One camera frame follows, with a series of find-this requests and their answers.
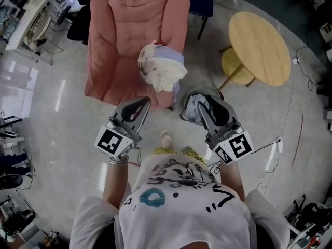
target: bracelet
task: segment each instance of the bracelet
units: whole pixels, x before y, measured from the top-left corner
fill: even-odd
[[[114,160],[112,158],[109,159],[110,164],[116,165],[116,166],[126,166],[128,165],[128,155],[124,156],[120,161]]]

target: white t-shirt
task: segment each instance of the white t-shirt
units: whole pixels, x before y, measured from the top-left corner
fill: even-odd
[[[235,191],[219,184],[192,157],[150,156],[119,211],[99,198],[82,201],[70,249],[94,248],[113,218],[114,233],[110,235],[114,235],[116,248],[181,248],[195,241],[206,242],[211,249],[257,248],[253,220],[268,233],[275,248],[286,248],[289,228],[283,215],[258,191],[251,192],[247,201],[248,205]]]

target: forearm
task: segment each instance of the forearm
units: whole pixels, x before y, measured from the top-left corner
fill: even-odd
[[[233,189],[239,195],[240,199],[244,201],[245,194],[238,164],[235,162],[231,165],[226,166],[221,161],[220,176],[222,178],[222,184]]]
[[[128,180],[128,165],[116,166],[109,164],[103,200],[115,206],[120,207],[120,203],[125,196]]]

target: round wooden table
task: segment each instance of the round wooden table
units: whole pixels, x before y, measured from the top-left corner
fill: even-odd
[[[264,18],[249,12],[235,14],[229,23],[231,45],[221,50],[222,67],[228,79],[250,84],[255,78],[280,86],[291,74],[291,58],[279,32]]]

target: red sofa chair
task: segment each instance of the red sofa chair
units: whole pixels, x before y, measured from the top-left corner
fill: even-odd
[[[118,105],[137,96],[168,107],[173,92],[156,92],[140,76],[137,58],[153,40],[183,53],[190,0],[91,0],[85,95]]]

